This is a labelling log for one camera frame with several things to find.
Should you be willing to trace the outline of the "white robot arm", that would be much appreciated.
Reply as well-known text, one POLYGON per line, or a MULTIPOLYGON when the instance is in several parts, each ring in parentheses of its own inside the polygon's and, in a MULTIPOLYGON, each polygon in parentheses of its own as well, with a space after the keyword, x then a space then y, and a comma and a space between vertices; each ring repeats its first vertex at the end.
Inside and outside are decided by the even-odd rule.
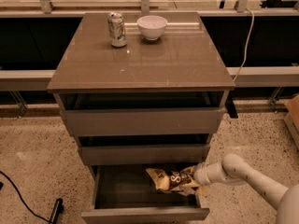
POLYGON ((277 211, 275 224, 299 224, 299 185, 287 188, 255 170, 234 153, 225 155, 216 163, 198 163, 193 178, 200 186, 245 182, 277 211))

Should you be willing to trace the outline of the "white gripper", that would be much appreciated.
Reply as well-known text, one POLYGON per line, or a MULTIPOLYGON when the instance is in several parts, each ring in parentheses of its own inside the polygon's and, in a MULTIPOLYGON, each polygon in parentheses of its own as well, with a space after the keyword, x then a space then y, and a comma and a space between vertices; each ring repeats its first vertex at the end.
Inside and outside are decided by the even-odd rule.
POLYGON ((211 181, 208 177, 207 165, 204 162, 198 163, 194 167, 193 178, 200 186, 207 186, 211 184, 211 181))

